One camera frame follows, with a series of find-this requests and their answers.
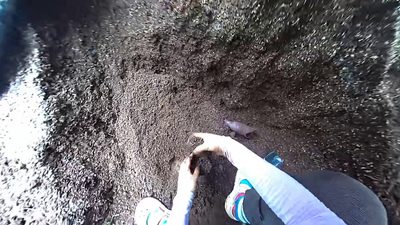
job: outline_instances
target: white sneaker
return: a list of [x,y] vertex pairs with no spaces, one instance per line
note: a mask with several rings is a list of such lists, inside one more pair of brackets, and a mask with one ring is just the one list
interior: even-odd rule
[[142,199],[135,209],[134,225],[167,225],[171,210],[159,200],[151,197]]
[[253,186],[238,171],[236,173],[233,190],[225,200],[225,210],[230,218],[243,223],[250,223],[243,213],[243,198],[244,193],[252,188]]

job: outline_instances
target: leg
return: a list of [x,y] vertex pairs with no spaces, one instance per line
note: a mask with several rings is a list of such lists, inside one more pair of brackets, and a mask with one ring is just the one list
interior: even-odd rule
[[358,180],[326,170],[312,171],[294,178],[347,225],[388,223],[382,202]]
[[[293,178],[348,225],[387,224],[386,210],[379,198],[361,182],[347,175],[331,171],[313,171],[294,175]],[[243,176],[237,176],[234,190],[225,201],[228,215],[242,221],[235,217],[236,202],[233,199],[243,195],[243,200],[237,202],[241,205],[237,205],[236,208],[242,210],[246,222],[253,225],[283,225],[254,189],[247,188],[243,191],[238,188],[237,183],[240,184],[243,180]]]

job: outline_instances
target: finger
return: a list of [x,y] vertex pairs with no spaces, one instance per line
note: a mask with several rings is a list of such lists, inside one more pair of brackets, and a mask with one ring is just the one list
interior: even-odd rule
[[185,168],[187,168],[188,170],[190,170],[190,164],[192,163],[192,158],[193,158],[193,153],[191,153],[188,157],[186,157],[184,161]]
[[206,145],[205,143],[197,146],[194,150],[193,150],[193,154],[198,155],[204,151],[209,151],[210,148],[208,147],[208,145]]
[[199,175],[200,175],[200,167],[196,166],[196,169],[194,169],[194,172],[193,172],[193,178],[195,180],[197,180],[197,178],[199,178]]
[[181,163],[181,167],[186,167],[186,162],[187,162],[187,160],[189,159],[189,156],[188,157],[186,157],[184,160],[183,160],[183,162]]
[[204,139],[207,138],[207,136],[209,136],[209,133],[193,133],[193,136]]

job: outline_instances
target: colorful sneaker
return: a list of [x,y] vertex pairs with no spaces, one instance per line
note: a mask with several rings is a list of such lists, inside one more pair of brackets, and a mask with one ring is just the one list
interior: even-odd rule
[[135,209],[134,225],[167,225],[171,210],[159,200],[151,197],[142,199]]
[[244,193],[252,188],[253,186],[238,171],[236,173],[235,185],[233,187],[233,190],[225,200],[225,210],[230,218],[250,224],[246,215],[243,212],[243,199]]

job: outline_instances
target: sleeve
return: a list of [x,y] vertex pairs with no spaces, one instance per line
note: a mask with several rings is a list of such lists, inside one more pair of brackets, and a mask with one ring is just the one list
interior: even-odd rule
[[285,225],[345,225],[342,219],[291,176],[230,137],[224,138],[227,138],[227,145],[222,147],[225,156]]
[[193,192],[177,192],[172,203],[171,219],[173,225],[189,225],[190,208],[193,203]]

